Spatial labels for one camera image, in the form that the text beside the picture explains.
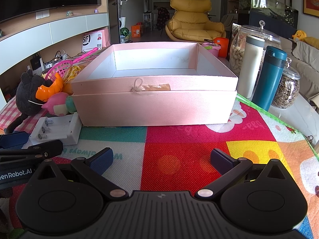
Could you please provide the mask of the pink plastic strainer basket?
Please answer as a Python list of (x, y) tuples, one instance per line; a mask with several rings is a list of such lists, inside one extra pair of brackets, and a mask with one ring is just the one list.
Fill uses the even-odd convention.
[(45, 76), (45, 80), (49, 79), (51, 81), (54, 81), (56, 79), (55, 74), (59, 74), (61, 77), (64, 77), (65, 73), (67, 72), (67, 70), (72, 67), (74, 64), (80, 62), (82, 59), (85, 59), (86, 57), (91, 56), (93, 53), (95, 53), (96, 51), (98, 51), (98, 48), (94, 48), (86, 53), (84, 53), (83, 55), (81, 55), (80, 57), (77, 57), (74, 60), (71, 59), (67, 59), (67, 60), (63, 60), (57, 64), (55, 64), (53, 67), (51, 67), (49, 69), (49, 71), (47, 72), (46, 76)]

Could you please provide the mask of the yellow duck plush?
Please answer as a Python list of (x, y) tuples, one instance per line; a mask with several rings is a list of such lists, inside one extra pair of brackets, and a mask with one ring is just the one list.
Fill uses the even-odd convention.
[(302, 30), (296, 31), (296, 33), (292, 35), (292, 37), (295, 42), (302, 41), (316, 49), (319, 49), (319, 39), (314, 37), (308, 37), (307, 34)]

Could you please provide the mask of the pink pig toy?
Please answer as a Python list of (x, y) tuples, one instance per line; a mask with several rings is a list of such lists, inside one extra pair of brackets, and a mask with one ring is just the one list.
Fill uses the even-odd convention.
[(51, 96), (42, 105), (51, 115), (62, 117), (77, 112), (72, 96), (64, 92), (59, 92)]

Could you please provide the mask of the orange plastic bucket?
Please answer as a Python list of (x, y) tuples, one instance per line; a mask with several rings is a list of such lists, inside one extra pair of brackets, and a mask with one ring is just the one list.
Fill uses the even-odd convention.
[(221, 48), (219, 49), (219, 57), (226, 58), (228, 54), (228, 45), (229, 45), (229, 39), (228, 38), (215, 38), (213, 42), (217, 45), (219, 45)]

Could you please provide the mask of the white battery charger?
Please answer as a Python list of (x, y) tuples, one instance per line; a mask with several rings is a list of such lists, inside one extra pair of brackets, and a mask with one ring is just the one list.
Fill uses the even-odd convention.
[(76, 145), (80, 136), (82, 122), (78, 113), (62, 117), (42, 117), (39, 119), (29, 140), (32, 145), (52, 140), (60, 140), (63, 145)]

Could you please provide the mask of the orange toy scoop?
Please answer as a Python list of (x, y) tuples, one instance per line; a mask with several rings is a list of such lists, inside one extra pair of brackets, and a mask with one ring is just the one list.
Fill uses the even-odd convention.
[(63, 90), (63, 78), (59, 73), (55, 74), (55, 81), (52, 83), (50, 87), (46, 87), (41, 85), (36, 92), (36, 99), (47, 102), (48, 99), (56, 93), (59, 93)]

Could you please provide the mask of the colourful play mat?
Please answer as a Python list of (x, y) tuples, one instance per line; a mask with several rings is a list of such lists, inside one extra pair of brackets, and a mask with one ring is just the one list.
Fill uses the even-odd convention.
[(301, 123), (318, 126), (317, 116), (316, 112), (302, 114), (297, 106), (267, 113), (237, 97), (225, 124), (83, 127), (78, 143), (65, 146), (56, 162), (89, 158), (109, 147), (114, 160), (104, 176), (127, 192), (195, 192), (219, 177), (210, 163), (214, 148), (256, 164), (279, 159), (308, 203), (299, 230), (306, 238), (318, 238), (318, 153), (312, 147), (318, 142), (318, 132), (299, 128)]

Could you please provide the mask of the small glass seed jar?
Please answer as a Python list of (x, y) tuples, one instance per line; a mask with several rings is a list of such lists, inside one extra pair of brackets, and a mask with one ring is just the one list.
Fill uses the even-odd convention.
[(279, 109), (287, 109), (292, 106), (299, 95), (299, 80), (301, 76), (290, 65), (292, 59), (287, 57), (282, 77), (273, 98), (272, 106)]

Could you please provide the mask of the glass fish tank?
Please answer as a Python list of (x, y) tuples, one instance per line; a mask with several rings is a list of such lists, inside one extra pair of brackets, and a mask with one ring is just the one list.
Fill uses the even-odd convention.
[(292, 38), (297, 31), (298, 10), (278, 0), (239, 0), (239, 25), (260, 26), (286, 39)]

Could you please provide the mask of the yellow lounge chair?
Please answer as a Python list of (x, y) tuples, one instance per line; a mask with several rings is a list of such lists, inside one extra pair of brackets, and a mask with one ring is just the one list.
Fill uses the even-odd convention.
[(211, 0), (170, 0), (170, 6), (175, 13), (165, 31), (171, 40), (203, 43), (226, 37), (224, 24), (208, 18)]

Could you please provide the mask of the black plush toy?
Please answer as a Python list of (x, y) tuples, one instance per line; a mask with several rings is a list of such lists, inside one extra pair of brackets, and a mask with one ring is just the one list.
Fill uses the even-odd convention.
[(50, 87), (52, 81), (33, 74), (32, 70), (27, 70), (21, 75), (21, 82), (16, 92), (16, 106), (21, 115), (7, 127), (5, 134), (13, 133), (15, 128), (22, 124), (25, 119), (37, 114), (42, 109), (44, 102), (36, 99), (36, 92), (41, 85)]

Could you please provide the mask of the white SF parcel box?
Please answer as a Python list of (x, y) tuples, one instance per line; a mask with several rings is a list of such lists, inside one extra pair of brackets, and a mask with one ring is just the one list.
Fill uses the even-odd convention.
[(101, 50), (105, 47), (104, 31), (85, 33), (82, 38), (82, 51), (88, 52), (94, 48)]

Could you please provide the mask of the white thermos bottle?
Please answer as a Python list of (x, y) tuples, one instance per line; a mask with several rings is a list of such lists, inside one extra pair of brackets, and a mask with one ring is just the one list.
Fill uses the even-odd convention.
[(265, 40), (254, 35), (247, 35), (243, 63), (237, 83), (237, 92), (250, 98), (254, 90), (257, 74), (263, 55)]

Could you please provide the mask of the pink cardboard box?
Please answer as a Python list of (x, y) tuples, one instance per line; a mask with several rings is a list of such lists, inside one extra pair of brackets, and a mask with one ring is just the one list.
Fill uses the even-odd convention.
[(197, 43), (115, 44), (72, 81), (89, 127), (226, 123), (238, 78)]

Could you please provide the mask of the packaged bread bun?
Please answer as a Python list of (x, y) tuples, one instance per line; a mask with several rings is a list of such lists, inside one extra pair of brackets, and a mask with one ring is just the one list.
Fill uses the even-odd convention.
[(67, 83), (74, 79), (81, 72), (81, 70), (81, 67), (78, 65), (70, 67), (64, 74), (63, 83)]

